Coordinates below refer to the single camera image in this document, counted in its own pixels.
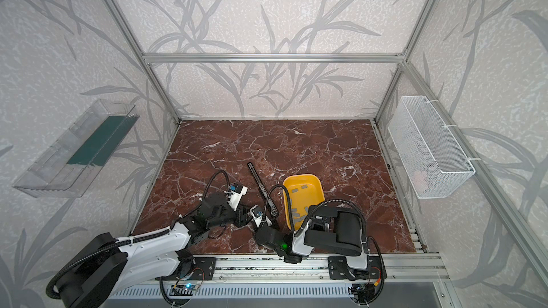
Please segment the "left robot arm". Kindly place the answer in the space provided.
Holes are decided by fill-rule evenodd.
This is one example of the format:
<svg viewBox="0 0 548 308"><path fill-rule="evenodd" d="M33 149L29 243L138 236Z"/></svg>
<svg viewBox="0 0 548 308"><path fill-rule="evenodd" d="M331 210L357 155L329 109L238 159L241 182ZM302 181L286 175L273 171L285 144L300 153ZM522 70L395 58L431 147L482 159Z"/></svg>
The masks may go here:
<svg viewBox="0 0 548 308"><path fill-rule="evenodd" d="M175 275L211 229L251 222L250 207L235 192L215 192L169 226L130 237L95 236L46 287L65 307L100 307L111 295L149 279Z"/></svg>

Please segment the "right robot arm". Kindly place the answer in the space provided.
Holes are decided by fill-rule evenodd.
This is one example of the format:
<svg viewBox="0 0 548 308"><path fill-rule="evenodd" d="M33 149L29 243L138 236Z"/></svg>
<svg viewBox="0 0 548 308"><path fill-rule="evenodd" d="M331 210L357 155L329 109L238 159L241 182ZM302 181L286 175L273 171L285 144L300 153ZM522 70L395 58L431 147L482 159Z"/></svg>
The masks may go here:
<svg viewBox="0 0 548 308"><path fill-rule="evenodd" d="M368 269L365 218L357 208L314 205L301 226L289 234L275 229L257 205L250 214L256 225L256 244L274 251L287 263L298 264L318 249L341 255L352 279Z"/></svg>

